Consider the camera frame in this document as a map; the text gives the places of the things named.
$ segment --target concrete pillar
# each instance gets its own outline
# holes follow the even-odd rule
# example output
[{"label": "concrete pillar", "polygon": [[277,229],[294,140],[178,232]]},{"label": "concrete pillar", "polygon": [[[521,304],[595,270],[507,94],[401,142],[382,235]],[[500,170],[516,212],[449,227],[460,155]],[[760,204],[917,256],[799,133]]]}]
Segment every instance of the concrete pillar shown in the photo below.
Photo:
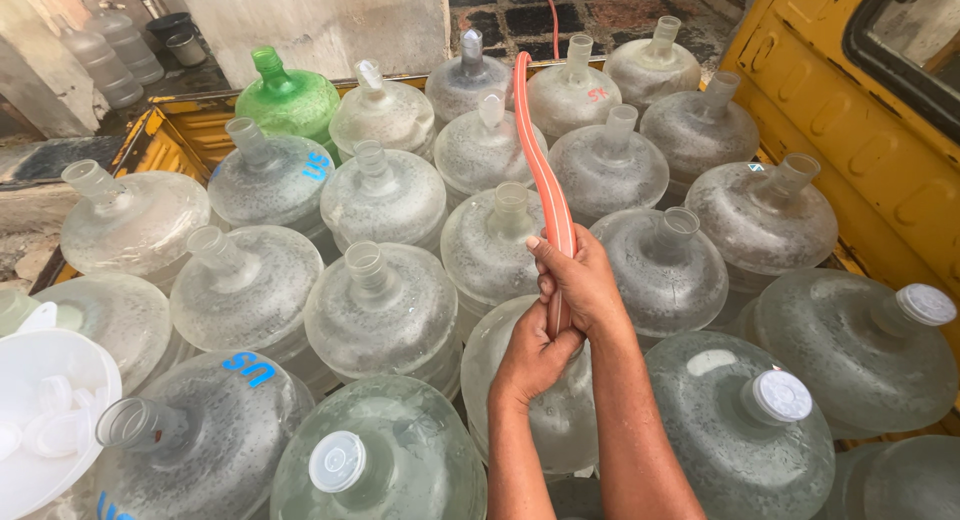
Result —
[{"label": "concrete pillar", "polygon": [[250,50],[276,48],[288,68],[352,77],[377,59],[384,74],[427,73],[450,56],[447,0],[186,0],[230,85],[259,77]]},{"label": "concrete pillar", "polygon": [[0,94],[47,137],[92,135],[109,109],[28,0],[0,0]]}]

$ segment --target tiled floor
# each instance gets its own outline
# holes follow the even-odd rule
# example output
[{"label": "tiled floor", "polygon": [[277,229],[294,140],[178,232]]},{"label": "tiled floor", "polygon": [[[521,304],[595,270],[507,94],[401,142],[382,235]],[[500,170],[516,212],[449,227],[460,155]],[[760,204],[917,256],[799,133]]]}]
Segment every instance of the tiled floor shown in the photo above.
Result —
[{"label": "tiled floor", "polygon": [[[559,22],[559,55],[570,36],[593,37],[594,55],[607,55],[628,41],[650,37],[657,19],[678,17],[677,41],[700,61],[708,80],[734,23],[700,0],[554,0]],[[459,32],[474,27],[484,35],[484,52],[512,63],[519,51],[533,60],[553,59],[553,18],[546,0],[450,0],[451,41],[459,53]]]}]

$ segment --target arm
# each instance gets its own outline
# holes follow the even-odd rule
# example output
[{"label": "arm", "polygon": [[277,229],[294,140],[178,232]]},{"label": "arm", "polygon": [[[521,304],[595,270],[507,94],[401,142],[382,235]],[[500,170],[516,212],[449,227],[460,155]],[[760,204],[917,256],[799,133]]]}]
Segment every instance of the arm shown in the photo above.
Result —
[{"label": "arm", "polygon": [[556,520],[530,431],[530,401],[560,378],[584,342],[567,329],[546,335],[546,303],[530,306],[513,327],[510,345],[489,388],[488,520]]},{"label": "arm", "polygon": [[590,339],[593,398],[600,437],[600,492],[607,520],[705,519],[667,440],[634,326],[623,306],[607,253],[576,225],[574,258],[541,238],[527,239],[540,272],[540,300],[559,288],[573,324]]}]

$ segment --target yellow vehicle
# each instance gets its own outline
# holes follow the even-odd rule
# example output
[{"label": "yellow vehicle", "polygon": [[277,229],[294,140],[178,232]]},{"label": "yellow vehicle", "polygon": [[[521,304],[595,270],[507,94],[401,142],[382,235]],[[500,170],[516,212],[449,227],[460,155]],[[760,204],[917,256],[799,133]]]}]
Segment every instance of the yellow vehicle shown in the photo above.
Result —
[{"label": "yellow vehicle", "polygon": [[[924,282],[960,305],[960,0],[756,0],[721,69],[760,131],[763,161],[817,158],[840,241],[826,266],[894,289]],[[530,74],[557,62],[531,65]],[[603,60],[594,60],[602,67]],[[426,76],[393,76],[423,89]],[[341,96],[355,81],[335,82]],[[234,145],[239,91],[153,98],[114,158],[115,176],[162,169],[206,183]],[[77,273],[60,252],[34,286]],[[960,360],[960,320],[942,328]],[[960,436],[960,399],[923,433]]]}]

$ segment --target black bucket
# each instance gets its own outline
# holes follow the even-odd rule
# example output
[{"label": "black bucket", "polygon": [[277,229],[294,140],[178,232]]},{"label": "black bucket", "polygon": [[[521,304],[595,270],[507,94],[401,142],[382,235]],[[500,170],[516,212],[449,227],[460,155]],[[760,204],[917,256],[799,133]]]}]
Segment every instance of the black bucket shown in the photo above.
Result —
[{"label": "black bucket", "polygon": [[154,19],[147,23],[146,29],[150,34],[155,36],[156,39],[160,40],[160,43],[163,45],[166,45],[167,40],[175,35],[200,34],[197,26],[190,20],[190,14],[187,12],[171,13],[170,15],[164,15],[158,19]]}]

